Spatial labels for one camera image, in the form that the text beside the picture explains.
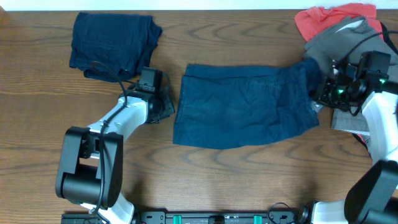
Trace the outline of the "navy blue shorts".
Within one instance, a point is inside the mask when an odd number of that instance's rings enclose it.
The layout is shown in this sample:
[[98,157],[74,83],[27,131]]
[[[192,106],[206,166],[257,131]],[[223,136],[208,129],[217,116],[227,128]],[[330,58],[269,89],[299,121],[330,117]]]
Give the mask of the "navy blue shorts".
[[309,93],[321,77],[312,58],[289,67],[189,64],[173,143],[231,149],[297,137],[319,124]]

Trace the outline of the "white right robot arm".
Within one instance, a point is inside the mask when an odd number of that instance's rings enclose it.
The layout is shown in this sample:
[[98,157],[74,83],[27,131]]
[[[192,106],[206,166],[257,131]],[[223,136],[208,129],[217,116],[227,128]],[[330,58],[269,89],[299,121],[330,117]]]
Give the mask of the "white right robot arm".
[[312,98],[329,108],[361,113],[371,141],[368,152],[373,166],[349,190],[343,200],[316,202],[309,222],[397,223],[397,83],[387,74],[391,56],[365,52],[357,65],[345,61],[333,65]]

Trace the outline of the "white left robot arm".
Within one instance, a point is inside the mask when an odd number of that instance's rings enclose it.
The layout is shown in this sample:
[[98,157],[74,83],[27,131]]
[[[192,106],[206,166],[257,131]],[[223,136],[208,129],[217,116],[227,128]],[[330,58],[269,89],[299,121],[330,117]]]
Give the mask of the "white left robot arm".
[[140,223],[134,205],[121,193],[123,146],[139,126],[175,113],[169,88],[166,73],[145,67],[137,82],[122,88],[110,112],[85,128],[66,131],[55,193],[89,212],[64,214],[62,223]]

